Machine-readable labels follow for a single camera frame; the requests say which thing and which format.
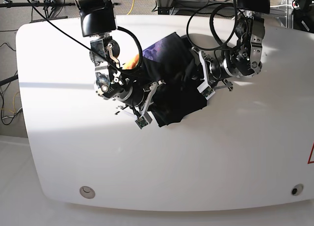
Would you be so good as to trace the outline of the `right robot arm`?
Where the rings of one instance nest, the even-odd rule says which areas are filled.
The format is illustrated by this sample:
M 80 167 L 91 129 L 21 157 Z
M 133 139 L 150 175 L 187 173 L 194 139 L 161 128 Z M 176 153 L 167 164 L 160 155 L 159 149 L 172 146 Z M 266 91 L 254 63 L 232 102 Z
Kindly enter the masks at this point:
M 96 68 L 96 91 L 106 100 L 118 98 L 131 108 L 137 119 L 147 112 L 163 115 L 166 104 L 160 98 L 163 65 L 145 58 L 137 37 L 128 29 L 117 26 L 112 0 L 75 0 L 79 9 L 84 37 L 96 36 L 86 49 Z M 135 41 L 138 59 L 124 69 L 118 59 L 120 48 L 110 32 L 122 31 Z

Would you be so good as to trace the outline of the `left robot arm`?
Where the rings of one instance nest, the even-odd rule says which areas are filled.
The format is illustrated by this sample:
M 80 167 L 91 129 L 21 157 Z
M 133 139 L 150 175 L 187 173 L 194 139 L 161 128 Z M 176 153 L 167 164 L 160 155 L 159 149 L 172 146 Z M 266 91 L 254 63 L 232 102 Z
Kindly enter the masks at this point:
M 204 82 L 199 88 L 201 91 L 214 90 L 222 82 L 231 89 L 228 78 L 252 77 L 262 70 L 265 26 L 264 18 L 259 14 L 270 13 L 270 0 L 232 0 L 208 3 L 206 6 L 214 6 L 209 14 L 209 28 L 218 45 L 212 48 L 197 45 L 190 38 L 189 27 L 186 27 L 186 37 L 199 54 L 203 68 Z M 214 18 L 225 8 L 233 9 L 234 26 L 229 37 L 223 41 L 215 29 Z

